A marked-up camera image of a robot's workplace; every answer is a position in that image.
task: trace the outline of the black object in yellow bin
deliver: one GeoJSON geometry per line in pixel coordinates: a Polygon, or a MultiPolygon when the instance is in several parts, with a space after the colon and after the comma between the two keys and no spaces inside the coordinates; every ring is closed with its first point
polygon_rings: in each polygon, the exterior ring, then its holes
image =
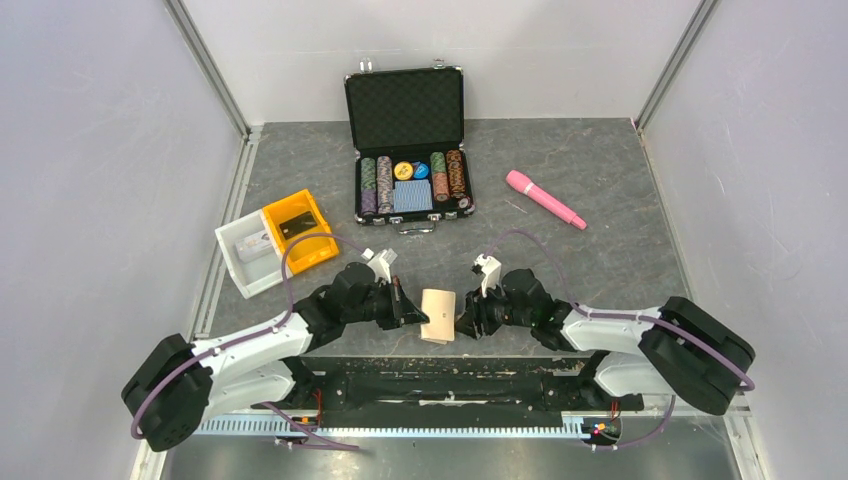
{"type": "MultiPolygon", "coordinates": [[[[310,233],[332,233],[309,190],[301,190],[265,206],[262,220],[273,236],[274,250],[280,259],[292,241],[310,233]]],[[[291,249],[286,266],[292,274],[297,274],[338,254],[339,247],[334,239],[310,238],[291,249]]]]}
{"type": "Polygon", "coordinates": [[[398,180],[409,180],[413,173],[415,173],[415,169],[409,162],[400,162],[395,165],[395,178],[398,180]]]}

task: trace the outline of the pink microphone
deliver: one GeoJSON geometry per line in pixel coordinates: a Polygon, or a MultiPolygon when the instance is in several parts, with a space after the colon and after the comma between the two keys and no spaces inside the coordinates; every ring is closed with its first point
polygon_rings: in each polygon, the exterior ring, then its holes
{"type": "Polygon", "coordinates": [[[586,228],[586,222],[574,213],[574,210],[566,207],[548,192],[539,188],[538,185],[527,178],[527,175],[524,175],[518,170],[513,170],[506,176],[506,183],[515,190],[532,198],[536,203],[548,209],[548,211],[561,218],[565,223],[570,223],[580,230],[586,228]]]}

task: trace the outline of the white panel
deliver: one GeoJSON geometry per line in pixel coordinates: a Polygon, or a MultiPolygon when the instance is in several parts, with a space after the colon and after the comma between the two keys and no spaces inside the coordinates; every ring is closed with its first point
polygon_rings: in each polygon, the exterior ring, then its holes
{"type": "Polygon", "coordinates": [[[127,478],[241,142],[155,0],[3,2],[0,70],[0,478],[127,478]]]}
{"type": "Polygon", "coordinates": [[[844,477],[846,24],[845,2],[722,2],[647,130],[698,303],[757,351],[778,479],[844,477]]]}
{"type": "Polygon", "coordinates": [[[697,0],[187,0],[249,123],[347,120],[344,75],[461,65],[466,117],[633,117],[697,0]]]}

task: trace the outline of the black foam lining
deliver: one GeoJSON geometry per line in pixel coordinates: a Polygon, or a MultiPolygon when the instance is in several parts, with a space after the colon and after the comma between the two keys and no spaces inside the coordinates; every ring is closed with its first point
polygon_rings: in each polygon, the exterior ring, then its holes
{"type": "Polygon", "coordinates": [[[451,67],[352,75],[345,89],[354,146],[458,145],[462,88],[462,72],[451,67]]]}

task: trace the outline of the microphone head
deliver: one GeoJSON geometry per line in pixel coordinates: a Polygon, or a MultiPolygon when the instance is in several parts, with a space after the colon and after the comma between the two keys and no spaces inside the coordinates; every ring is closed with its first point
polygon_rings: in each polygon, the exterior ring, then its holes
{"type": "Polygon", "coordinates": [[[527,178],[527,175],[524,175],[518,170],[513,170],[506,176],[506,183],[518,192],[524,193],[524,189],[527,188],[527,185],[530,185],[533,182],[527,178]]]}

